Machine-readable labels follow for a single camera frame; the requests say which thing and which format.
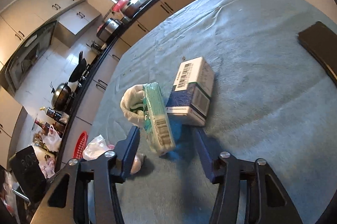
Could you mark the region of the black smartphone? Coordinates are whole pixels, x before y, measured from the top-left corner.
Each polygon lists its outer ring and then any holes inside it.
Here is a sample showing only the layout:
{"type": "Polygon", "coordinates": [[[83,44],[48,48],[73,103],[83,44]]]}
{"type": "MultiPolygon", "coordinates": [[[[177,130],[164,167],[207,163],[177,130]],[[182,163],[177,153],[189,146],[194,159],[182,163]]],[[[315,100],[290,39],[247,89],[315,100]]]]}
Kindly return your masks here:
{"type": "Polygon", "coordinates": [[[321,21],[298,33],[298,41],[324,68],[336,85],[336,34],[321,21]]]}

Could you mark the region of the silver rice cooker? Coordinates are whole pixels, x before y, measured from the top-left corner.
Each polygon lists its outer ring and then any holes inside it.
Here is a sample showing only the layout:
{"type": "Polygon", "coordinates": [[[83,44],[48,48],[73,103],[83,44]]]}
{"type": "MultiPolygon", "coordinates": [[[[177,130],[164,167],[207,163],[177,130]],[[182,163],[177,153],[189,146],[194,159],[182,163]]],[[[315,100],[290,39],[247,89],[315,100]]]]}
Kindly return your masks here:
{"type": "Polygon", "coordinates": [[[97,29],[96,36],[103,42],[106,42],[107,39],[119,29],[123,23],[118,19],[109,18],[105,23],[100,25],[97,29]]]}

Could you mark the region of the range hood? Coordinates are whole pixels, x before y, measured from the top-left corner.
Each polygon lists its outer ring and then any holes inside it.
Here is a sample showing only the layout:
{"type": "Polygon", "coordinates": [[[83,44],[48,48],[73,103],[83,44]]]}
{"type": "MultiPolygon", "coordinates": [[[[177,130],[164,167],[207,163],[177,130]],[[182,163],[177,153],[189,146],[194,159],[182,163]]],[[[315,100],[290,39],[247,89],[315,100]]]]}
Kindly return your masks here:
{"type": "Polygon", "coordinates": [[[51,45],[58,21],[51,21],[26,38],[5,65],[4,76],[9,90],[15,94],[29,71],[51,45]]]}

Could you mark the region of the black frying pan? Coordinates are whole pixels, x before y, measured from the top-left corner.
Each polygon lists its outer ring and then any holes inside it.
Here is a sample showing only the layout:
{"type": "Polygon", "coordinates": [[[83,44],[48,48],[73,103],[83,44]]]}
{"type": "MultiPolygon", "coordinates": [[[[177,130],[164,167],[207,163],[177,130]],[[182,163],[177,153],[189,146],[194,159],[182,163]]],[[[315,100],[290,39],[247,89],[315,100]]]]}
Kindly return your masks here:
{"type": "Polygon", "coordinates": [[[74,82],[80,83],[82,80],[83,74],[87,68],[87,61],[83,57],[83,51],[80,51],[78,56],[79,56],[78,64],[68,79],[68,82],[71,82],[71,83],[74,83],[74,82]]]}

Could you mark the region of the steel wok with lid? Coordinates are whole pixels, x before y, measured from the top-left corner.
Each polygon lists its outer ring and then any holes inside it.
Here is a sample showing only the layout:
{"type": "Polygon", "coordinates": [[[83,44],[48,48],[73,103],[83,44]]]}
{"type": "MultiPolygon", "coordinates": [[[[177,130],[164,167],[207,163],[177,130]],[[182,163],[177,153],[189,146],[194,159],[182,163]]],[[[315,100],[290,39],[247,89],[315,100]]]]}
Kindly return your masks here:
{"type": "Polygon", "coordinates": [[[57,88],[54,88],[52,83],[50,83],[52,99],[51,105],[56,111],[64,111],[67,107],[68,100],[71,97],[72,90],[68,83],[61,83],[57,88]]]}

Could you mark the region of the white plastic bag on counter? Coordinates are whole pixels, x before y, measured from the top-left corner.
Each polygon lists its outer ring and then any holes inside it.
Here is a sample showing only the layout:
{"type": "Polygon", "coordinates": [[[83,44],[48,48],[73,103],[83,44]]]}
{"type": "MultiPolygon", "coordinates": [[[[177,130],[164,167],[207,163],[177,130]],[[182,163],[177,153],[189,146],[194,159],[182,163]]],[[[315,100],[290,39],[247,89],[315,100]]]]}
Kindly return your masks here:
{"type": "Polygon", "coordinates": [[[59,152],[62,139],[52,125],[49,127],[49,132],[42,136],[42,141],[50,151],[59,152]]]}

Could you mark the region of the dark soy sauce bottle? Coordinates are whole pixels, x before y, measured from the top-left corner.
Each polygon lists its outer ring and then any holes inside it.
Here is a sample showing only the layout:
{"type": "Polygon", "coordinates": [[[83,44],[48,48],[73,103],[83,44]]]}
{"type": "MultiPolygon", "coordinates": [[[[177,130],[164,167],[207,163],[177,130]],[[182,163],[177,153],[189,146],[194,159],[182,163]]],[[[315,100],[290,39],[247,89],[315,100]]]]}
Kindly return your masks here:
{"type": "Polygon", "coordinates": [[[51,109],[50,107],[41,107],[40,111],[44,111],[45,114],[47,116],[49,116],[50,118],[52,118],[55,121],[60,121],[60,119],[62,118],[62,114],[55,111],[54,109],[51,109]]]}

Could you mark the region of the white crumpled cloth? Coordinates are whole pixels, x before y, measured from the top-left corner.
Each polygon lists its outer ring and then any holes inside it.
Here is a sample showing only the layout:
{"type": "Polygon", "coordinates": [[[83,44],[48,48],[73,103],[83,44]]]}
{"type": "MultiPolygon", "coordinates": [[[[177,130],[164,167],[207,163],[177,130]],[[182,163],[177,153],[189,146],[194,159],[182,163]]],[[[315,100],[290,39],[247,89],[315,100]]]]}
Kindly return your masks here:
{"type": "Polygon", "coordinates": [[[143,85],[134,85],[125,91],[120,101],[124,117],[137,127],[144,126],[143,99],[143,85]]]}

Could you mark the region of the red-capped sauce bottle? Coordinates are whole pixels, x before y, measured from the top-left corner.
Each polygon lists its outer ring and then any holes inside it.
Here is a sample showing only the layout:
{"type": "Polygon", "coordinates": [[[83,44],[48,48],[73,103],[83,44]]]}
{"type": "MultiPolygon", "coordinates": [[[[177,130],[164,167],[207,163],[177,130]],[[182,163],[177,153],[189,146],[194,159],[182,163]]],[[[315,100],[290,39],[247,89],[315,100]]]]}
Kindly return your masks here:
{"type": "Polygon", "coordinates": [[[49,123],[47,123],[47,122],[43,123],[38,119],[35,119],[34,123],[36,125],[38,125],[44,131],[45,134],[48,134],[48,132],[50,130],[50,124],[49,123]]]}

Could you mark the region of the pink colander basket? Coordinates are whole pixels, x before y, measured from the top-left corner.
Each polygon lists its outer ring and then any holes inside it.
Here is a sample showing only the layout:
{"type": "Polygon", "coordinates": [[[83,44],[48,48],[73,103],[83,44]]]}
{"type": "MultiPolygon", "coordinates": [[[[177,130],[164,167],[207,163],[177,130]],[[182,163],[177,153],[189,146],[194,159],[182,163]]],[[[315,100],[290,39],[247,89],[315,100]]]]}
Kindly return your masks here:
{"type": "Polygon", "coordinates": [[[130,0],[119,0],[112,8],[113,12],[119,12],[121,11],[128,3],[130,0]]]}

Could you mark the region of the clear plastic bag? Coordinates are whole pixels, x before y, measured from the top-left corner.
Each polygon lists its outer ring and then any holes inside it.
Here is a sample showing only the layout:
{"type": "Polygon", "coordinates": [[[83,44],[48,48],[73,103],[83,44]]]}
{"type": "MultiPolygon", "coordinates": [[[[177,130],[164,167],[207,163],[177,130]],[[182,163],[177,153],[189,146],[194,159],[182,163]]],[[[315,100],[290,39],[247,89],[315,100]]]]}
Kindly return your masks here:
{"type": "Polygon", "coordinates": [[[114,150],[115,145],[107,144],[102,135],[96,136],[89,142],[82,153],[83,159],[87,161],[95,160],[109,150],[114,150]]]}

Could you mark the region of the red mesh trash basket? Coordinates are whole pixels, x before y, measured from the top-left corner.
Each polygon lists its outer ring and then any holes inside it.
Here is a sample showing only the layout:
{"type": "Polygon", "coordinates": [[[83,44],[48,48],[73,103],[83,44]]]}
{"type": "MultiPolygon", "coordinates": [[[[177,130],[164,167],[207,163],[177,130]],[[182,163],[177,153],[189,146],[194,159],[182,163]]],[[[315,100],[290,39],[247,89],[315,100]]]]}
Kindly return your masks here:
{"type": "Polygon", "coordinates": [[[88,134],[87,134],[86,131],[83,131],[80,134],[80,136],[79,136],[79,138],[76,142],[74,152],[73,152],[73,155],[72,155],[73,158],[75,158],[75,159],[81,159],[82,158],[84,149],[86,148],[86,145],[87,145],[87,139],[88,139],[88,134]]]}

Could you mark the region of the blue white carton box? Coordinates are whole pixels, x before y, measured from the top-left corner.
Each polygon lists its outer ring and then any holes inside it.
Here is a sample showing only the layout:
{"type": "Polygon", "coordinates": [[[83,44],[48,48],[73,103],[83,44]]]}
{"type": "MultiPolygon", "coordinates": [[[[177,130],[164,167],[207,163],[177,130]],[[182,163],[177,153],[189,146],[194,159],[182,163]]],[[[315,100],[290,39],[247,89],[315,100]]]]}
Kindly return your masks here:
{"type": "Polygon", "coordinates": [[[215,73],[203,57],[181,63],[166,104],[167,114],[184,125],[204,126],[214,79],[215,73]]]}

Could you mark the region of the green tissue pack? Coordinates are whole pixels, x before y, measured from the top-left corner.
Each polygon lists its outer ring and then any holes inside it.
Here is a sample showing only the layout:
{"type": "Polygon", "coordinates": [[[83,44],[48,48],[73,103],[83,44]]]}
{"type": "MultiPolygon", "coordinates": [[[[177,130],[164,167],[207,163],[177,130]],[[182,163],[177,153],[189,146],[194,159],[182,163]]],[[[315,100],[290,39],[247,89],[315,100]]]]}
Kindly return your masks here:
{"type": "Polygon", "coordinates": [[[157,82],[143,85],[144,131],[150,149],[158,156],[175,149],[169,118],[166,113],[160,85],[157,82]]]}

